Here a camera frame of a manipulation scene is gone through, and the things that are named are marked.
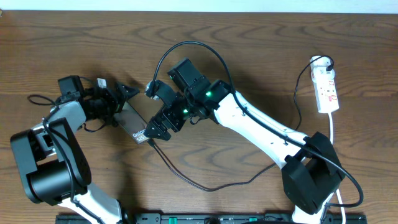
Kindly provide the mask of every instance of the robotic arm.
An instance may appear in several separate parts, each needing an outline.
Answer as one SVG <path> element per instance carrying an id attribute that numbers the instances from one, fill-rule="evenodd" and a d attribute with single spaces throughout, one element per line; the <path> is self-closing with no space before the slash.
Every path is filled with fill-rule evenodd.
<path id="1" fill-rule="evenodd" d="M 304 151 L 303 147 L 309 147 L 314 153 L 318 152 L 341 166 L 326 136 L 316 133 L 308 137 L 283 126 L 253 107 L 240 93 L 235 93 L 235 99 L 229 84 L 221 80 L 210 84 L 187 58 L 168 74 L 183 95 L 174 93 L 159 80 L 154 85 L 148 85 L 147 95 L 162 99 L 164 105 L 150 120 L 144 133 L 147 137 L 169 140 L 171 135 L 168 129 L 180 131 L 188 119 L 195 124 L 193 117 L 196 116 L 199 120 L 210 118 L 217 124 L 231 128 L 263 150 L 281 168 L 285 194 L 296 205 L 293 221 L 321 222 L 325 204 L 345 175 L 331 164 Z M 255 122 L 248 116 L 249 113 L 268 128 Z M 311 157 L 307 165 L 302 164 L 305 157 Z"/>
<path id="2" fill-rule="evenodd" d="M 139 90 L 122 83 L 112 90 L 103 79 L 84 90 L 78 76 L 60 79 L 58 84 L 62 96 L 50 116 L 11 137 L 26 195 L 34 203 L 70 208 L 91 223 L 128 223 L 119 202 L 91 182 L 90 167 L 74 133 L 92 119 L 115 126 L 113 115 Z M 39 164 L 54 154 L 56 159 Z"/>

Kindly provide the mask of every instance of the white cable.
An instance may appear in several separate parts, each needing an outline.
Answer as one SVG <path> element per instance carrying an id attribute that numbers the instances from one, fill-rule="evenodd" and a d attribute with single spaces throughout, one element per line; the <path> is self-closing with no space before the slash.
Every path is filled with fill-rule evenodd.
<path id="1" fill-rule="evenodd" d="M 329 115 L 329 127 L 330 127 L 330 142 L 333 144 L 333 119 L 331 117 L 331 113 L 328 113 Z M 339 189 L 336 190 L 336 196 L 339 204 L 343 204 L 343 200 L 341 199 L 340 191 Z M 343 207 L 341 209 L 341 224 L 346 224 L 346 212 Z"/>

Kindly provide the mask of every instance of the wooden table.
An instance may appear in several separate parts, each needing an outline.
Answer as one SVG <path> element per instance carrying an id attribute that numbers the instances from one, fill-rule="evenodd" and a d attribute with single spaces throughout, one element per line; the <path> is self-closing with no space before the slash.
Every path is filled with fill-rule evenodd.
<path id="1" fill-rule="evenodd" d="M 333 113 L 335 148 L 365 194 L 363 204 L 347 212 L 364 213 L 369 223 L 397 222 L 397 16 L 6 11 L 0 18 L 0 223 L 53 223 L 56 214 L 70 212 L 33 204 L 22 189 L 9 138 L 49 112 L 26 96 L 55 99 L 60 95 L 57 80 L 69 75 L 111 78 L 143 92 L 163 53 L 183 40 L 214 47 L 229 65 L 237 89 L 290 127 L 298 122 L 292 102 L 297 75 L 311 56 L 331 55 L 340 101 Z M 195 46 L 171 53 L 158 77 L 174 85 L 166 71 L 184 57 L 210 80 L 227 79 L 216 57 Z M 308 74 L 298 91 L 300 130 L 327 135 L 328 118 L 317 112 Z M 143 94 L 130 103 L 146 120 L 161 106 Z M 99 125 L 88 123 L 90 128 Z M 76 138 L 93 181 L 132 211 L 293 210 L 277 168 L 249 185 L 206 193 L 174 176 L 151 147 L 137 146 L 121 128 L 79 131 Z M 256 146 L 210 120 L 187 123 L 170 141 L 157 142 L 180 170 L 209 187 L 248 180 L 272 163 Z M 358 199 L 348 179 L 340 189 L 345 202 Z"/>

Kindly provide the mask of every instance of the power strip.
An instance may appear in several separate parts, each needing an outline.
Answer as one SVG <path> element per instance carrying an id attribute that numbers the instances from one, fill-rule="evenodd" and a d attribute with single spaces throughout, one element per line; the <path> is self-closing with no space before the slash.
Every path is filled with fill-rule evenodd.
<path id="1" fill-rule="evenodd" d="M 335 70 L 326 70 L 330 64 L 328 57 L 322 57 L 311 63 L 311 79 L 315 89 L 319 113 L 331 113 L 339 108 L 335 86 Z"/>

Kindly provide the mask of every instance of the power outlet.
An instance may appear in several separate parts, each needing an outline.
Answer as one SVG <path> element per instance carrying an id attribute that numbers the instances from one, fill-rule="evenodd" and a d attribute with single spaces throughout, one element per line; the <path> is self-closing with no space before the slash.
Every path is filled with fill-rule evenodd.
<path id="1" fill-rule="evenodd" d="M 330 59 L 323 57 L 311 64 L 311 78 L 315 89 L 315 98 L 319 113 L 331 113 L 338 110 L 338 99 L 335 85 L 335 71 L 327 71 Z"/>

